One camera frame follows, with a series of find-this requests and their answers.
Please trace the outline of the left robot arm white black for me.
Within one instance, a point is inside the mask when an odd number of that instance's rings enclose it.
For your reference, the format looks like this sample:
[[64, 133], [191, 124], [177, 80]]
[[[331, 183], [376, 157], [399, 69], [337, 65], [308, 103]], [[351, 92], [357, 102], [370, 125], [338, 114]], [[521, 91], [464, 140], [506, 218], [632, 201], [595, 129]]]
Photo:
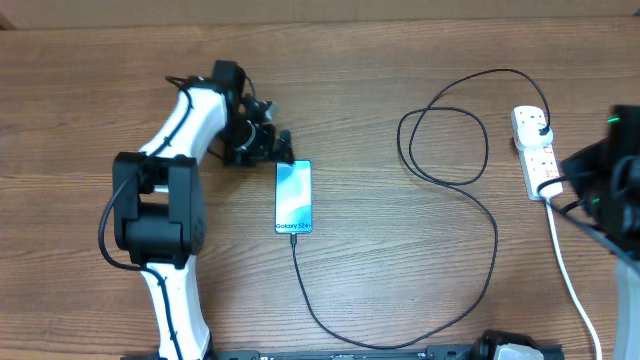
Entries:
[[245, 70], [218, 60], [210, 76], [170, 76], [177, 103], [156, 135], [136, 152], [113, 162], [113, 195], [98, 228], [106, 248], [108, 223], [118, 248], [128, 253], [127, 271], [144, 278], [159, 330], [154, 359], [213, 359], [212, 332], [204, 320], [196, 259], [207, 233], [199, 165], [221, 141], [221, 162], [252, 167], [260, 162], [293, 164], [291, 136], [277, 131], [270, 101], [260, 101]]

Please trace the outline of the blue smartphone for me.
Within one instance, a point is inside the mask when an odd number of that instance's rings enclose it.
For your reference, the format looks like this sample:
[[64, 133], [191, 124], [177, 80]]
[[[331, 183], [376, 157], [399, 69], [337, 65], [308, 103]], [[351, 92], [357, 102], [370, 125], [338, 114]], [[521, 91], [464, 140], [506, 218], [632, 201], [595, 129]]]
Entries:
[[278, 163], [275, 187], [275, 232], [306, 234], [313, 230], [312, 163]]

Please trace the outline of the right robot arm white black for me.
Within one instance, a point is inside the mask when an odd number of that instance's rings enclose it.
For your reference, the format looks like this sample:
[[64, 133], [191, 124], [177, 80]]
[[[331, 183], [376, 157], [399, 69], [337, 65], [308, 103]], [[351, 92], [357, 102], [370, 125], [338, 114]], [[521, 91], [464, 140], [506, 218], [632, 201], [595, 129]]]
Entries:
[[616, 359], [639, 357], [639, 107], [614, 105], [608, 134], [561, 162], [563, 175], [537, 187], [569, 182], [592, 223], [551, 208], [617, 258]]

